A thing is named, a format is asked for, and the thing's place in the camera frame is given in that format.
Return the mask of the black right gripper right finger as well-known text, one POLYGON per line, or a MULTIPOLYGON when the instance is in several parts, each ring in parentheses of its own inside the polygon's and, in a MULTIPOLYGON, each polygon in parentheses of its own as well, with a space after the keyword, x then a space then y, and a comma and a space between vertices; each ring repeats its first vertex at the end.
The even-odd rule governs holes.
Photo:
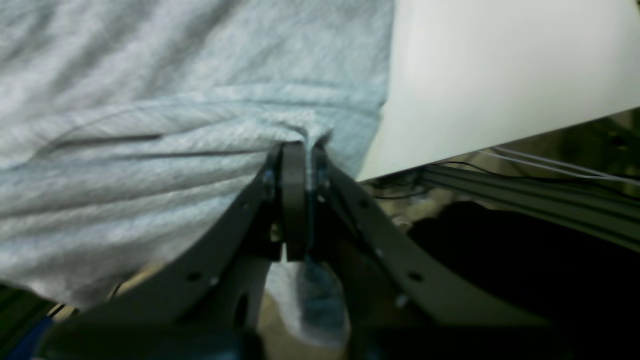
POLYGON ((314 146, 310 253, 342 285, 352 360, 553 360, 548 321, 428 255, 314 146))

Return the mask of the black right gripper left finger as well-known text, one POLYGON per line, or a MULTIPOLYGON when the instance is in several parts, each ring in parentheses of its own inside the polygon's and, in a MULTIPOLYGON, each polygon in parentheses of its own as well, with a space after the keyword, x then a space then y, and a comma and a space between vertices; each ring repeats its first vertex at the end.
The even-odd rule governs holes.
POLYGON ((258 175, 205 234, 169 265, 103 305, 51 328, 42 360, 265 360, 258 317, 281 259, 271 230, 303 236, 306 147, 269 151, 258 175))

